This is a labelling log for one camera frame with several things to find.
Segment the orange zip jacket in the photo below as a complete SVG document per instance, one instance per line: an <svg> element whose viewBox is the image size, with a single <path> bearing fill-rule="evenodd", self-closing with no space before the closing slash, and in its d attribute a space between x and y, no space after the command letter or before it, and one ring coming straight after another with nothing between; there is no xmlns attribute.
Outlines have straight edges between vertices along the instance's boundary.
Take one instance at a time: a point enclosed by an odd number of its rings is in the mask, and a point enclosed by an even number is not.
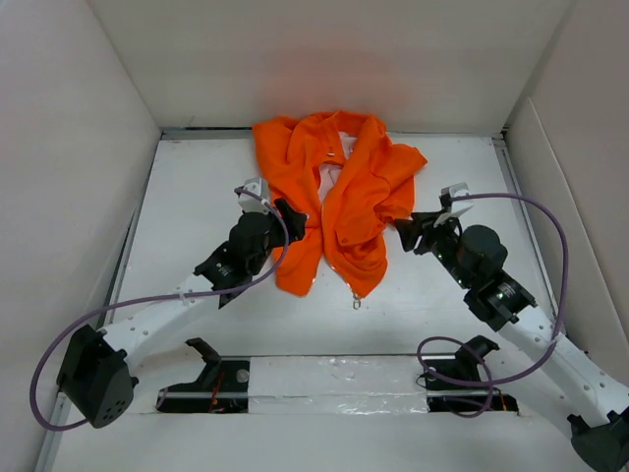
<svg viewBox="0 0 629 472"><path fill-rule="evenodd" d="M355 295L367 297L387 271L383 231L410 215L415 176L427 159L393 143L375 116L347 111L276 117L255 124L253 136L272 197L308 217L304 239L273 253L277 287L307 295L326 260Z"/></svg>

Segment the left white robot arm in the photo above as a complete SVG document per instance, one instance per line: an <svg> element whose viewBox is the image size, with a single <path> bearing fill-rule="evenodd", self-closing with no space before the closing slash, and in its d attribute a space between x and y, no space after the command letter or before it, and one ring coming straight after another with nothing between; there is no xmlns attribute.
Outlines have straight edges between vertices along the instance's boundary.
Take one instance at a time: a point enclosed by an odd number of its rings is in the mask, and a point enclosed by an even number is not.
<svg viewBox="0 0 629 472"><path fill-rule="evenodd" d="M269 277L264 265L271 252L285 254L302 240L307 219L284 199L244 211L228 239L174 293L148 299L143 310L116 324L78 328L57 377L60 390L92 427L117 420L134 399L144 359L192 322L204 298L217 297L224 307Z"/></svg>

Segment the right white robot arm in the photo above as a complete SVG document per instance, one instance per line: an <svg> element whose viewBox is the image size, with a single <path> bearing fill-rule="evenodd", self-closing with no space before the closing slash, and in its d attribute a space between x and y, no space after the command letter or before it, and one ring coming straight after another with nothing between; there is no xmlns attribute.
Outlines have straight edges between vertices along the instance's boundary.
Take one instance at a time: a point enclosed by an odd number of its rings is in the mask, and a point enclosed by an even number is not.
<svg viewBox="0 0 629 472"><path fill-rule="evenodd" d="M561 333L533 295L503 268L507 249L492 229L461 228L458 218L416 212L395 228L406 252L433 254L458 285L478 320L514 344L558 388L538 395L540 413L566 430L577 455L595 471L620 471L628 463L628 387Z"/></svg>

